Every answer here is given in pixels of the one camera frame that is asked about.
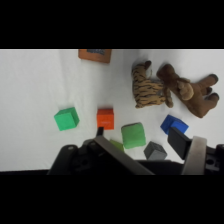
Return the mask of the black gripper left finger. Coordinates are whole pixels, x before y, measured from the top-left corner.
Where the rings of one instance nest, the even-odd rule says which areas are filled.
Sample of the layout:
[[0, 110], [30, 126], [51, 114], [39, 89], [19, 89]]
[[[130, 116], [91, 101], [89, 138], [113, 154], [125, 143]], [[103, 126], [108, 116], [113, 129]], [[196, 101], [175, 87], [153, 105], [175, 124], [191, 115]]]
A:
[[99, 127], [94, 142], [106, 151], [116, 162], [133, 175], [153, 175], [153, 172], [117, 149], [104, 136], [104, 128]]

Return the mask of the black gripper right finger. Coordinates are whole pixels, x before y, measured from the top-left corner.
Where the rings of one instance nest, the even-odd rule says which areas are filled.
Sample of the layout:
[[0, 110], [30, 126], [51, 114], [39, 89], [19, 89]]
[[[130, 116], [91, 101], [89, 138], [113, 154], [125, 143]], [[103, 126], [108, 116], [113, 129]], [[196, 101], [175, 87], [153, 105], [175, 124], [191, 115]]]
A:
[[194, 136], [188, 138], [175, 127], [168, 133], [168, 143], [184, 161], [182, 175], [203, 175], [205, 170], [207, 140]]

